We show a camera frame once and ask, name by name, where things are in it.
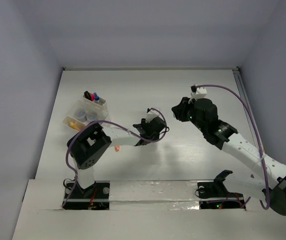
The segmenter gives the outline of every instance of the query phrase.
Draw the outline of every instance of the white wall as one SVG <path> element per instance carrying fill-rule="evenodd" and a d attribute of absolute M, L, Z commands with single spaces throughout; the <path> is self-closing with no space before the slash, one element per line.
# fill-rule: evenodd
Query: white wall
<path fill-rule="evenodd" d="M 286 0 L 277 5 L 241 75 L 266 152 L 286 164 Z"/>
<path fill-rule="evenodd" d="M 0 0 L 0 240 L 12 239 L 62 73 L 37 26 L 26 25 L 33 17 L 25 17 Z"/>
<path fill-rule="evenodd" d="M 29 0 L 64 67 L 239 66 L 277 2 Z"/>

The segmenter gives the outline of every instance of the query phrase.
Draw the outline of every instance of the orange object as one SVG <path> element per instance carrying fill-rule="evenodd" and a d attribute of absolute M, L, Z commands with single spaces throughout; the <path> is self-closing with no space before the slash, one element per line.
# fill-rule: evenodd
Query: orange object
<path fill-rule="evenodd" d="M 70 126 L 71 128 L 73 128 L 73 129 L 75 129 L 76 131 L 81 131 L 81 129 L 79 129 L 79 127 L 76 126 L 73 122 L 70 122 L 70 123 L 69 123 L 69 126 Z"/>

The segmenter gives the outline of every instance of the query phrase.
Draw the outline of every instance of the white table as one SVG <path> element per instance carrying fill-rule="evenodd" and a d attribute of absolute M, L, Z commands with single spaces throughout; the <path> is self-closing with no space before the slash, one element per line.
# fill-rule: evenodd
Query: white table
<path fill-rule="evenodd" d="M 207 143 L 191 123 L 173 118 L 171 107 L 189 96 L 193 84 L 218 84 L 238 92 L 231 70 L 64 71 L 36 179 L 28 185 L 13 239 L 286 239 L 286 217 L 263 211 L 257 200 L 250 201 L 248 211 L 171 210 L 160 202 L 156 208 L 123 205 L 109 211 L 61 210 L 62 181 L 73 177 L 65 165 L 66 143 L 75 134 L 62 120 L 86 90 L 107 100 L 113 122 L 129 127 L 145 117 L 147 108 L 157 107 L 170 127 L 158 143 L 122 146 L 120 152 L 108 149 L 94 166 L 97 181 L 115 185 L 118 181 L 207 180 L 223 170 L 249 176 L 249 169 Z M 208 88 L 207 92 L 217 105 L 219 118 L 254 143 L 241 103 L 223 89 Z M 181 189 L 175 184 L 169 188 Z M 145 200 L 143 190 L 138 195 Z M 186 200 L 171 196 L 173 201 Z M 197 199 L 189 196 L 187 200 Z"/>

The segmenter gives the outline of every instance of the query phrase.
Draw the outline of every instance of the clear plastic container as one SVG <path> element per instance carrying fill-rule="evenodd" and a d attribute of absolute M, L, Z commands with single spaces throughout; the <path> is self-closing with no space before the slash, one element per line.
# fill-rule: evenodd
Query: clear plastic container
<path fill-rule="evenodd" d="M 99 105 L 83 97 L 82 100 L 77 100 L 67 111 L 63 119 L 63 124 L 75 131 L 79 131 L 90 122 L 96 120 L 110 121 L 109 113 L 104 110 L 108 110 L 105 100 L 103 105 Z"/>

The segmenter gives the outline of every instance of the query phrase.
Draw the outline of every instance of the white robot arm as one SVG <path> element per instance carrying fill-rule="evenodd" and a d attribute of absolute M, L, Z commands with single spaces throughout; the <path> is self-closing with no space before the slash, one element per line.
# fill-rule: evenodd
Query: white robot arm
<path fill-rule="evenodd" d="M 256 173 L 261 179 L 236 177 L 232 171 L 224 170 L 213 182 L 198 183 L 201 199 L 223 197 L 229 193 L 242 193 L 259 200 L 266 200 L 266 183 L 259 150 L 250 144 L 238 131 L 218 117 L 217 106 L 204 98 L 204 87 L 191 87 L 191 98 L 183 97 L 172 111 L 177 120 L 193 123 L 204 138 L 218 149 L 235 157 Z M 286 165 L 264 155 L 269 188 L 270 207 L 286 216 Z"/>
<path fill-rule="evenodd" d="M 77 171 L 78 187 L 86 192 L 86 189 L 95 184 L 93 165 L 107 148 L 146 145 L 157 141 L 163 129 L 168 129 L 165 119 L 151 109 L 148 109 L 146 118 L 142 118 L 140 124 L 134 124 L 133 127 L 127 128 L 127 131 L 118 127 L 103 128 L 98 123 L 88 127 L 76 138 L 70 152 Z"/>

